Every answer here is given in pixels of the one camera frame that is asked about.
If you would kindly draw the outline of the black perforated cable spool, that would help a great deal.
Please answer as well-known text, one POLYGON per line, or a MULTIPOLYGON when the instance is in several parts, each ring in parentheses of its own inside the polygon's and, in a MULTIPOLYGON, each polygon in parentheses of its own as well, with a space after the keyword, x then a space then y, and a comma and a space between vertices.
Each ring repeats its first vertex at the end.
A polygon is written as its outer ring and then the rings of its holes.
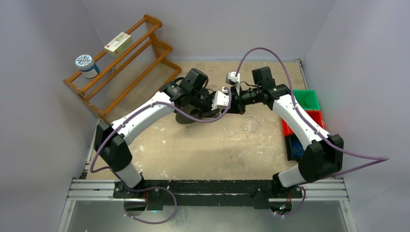
MULTIPOLYGON (((190 115, 193 118, 196 118, 198 120, 212 120, 215 119, 219 116, 219 113, 217 113, 216 111, 214 113, 210 113, 208 115, 201 115, 200 114, 200 110, 192 107, 192 106, 186 106, 186 107, 182 107, 180 110, 182 110, 184 113, 190 115)), ((182 124, 182 125, 188 125, 188 124, 192 124, 192 123, 196 123, 195 120, 192 120, 190 118, 185 117, 184 115, 182 115, 180 112, 176 112, 175 115, 175 120, 178 124, 182 124)))

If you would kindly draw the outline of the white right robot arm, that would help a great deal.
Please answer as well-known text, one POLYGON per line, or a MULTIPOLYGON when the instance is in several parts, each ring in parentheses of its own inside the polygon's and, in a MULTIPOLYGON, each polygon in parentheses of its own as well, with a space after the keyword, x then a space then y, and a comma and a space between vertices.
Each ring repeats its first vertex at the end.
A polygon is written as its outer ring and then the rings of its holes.
POLYGON ((331 135, 318 125, 292 98, 286 85, 276 85, 269 67, 253 70, 252 76, 255 85, 242 90, 239 74, 227 74, 225 82, 232 86, 233 98, 229 113, 243 114, 250 104, 267 105, 288 124, 304 149, 297 165, 273 175, 272 192, 282 197, 292 186, 312 183, 340 171, 343 139, 338 134, 331 135))

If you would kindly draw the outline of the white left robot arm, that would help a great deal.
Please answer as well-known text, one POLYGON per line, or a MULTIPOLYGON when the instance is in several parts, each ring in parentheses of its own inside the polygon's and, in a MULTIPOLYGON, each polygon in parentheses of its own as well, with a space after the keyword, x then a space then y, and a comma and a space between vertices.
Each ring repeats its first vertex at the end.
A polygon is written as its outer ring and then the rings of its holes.
POLYGON ((110 170, 125 185, 133 198, 144 193, 143 176, 132 164, 129 145, 161 118, 180 113, 194 122, 211 123, 221 119, 232 103, 228 87, 211 93, 206 87, 208 76, 193 68, 185 77, 165 83, 137 109, 112 123, 101 121, 96 128, 95 156, 90 171, 110 170))

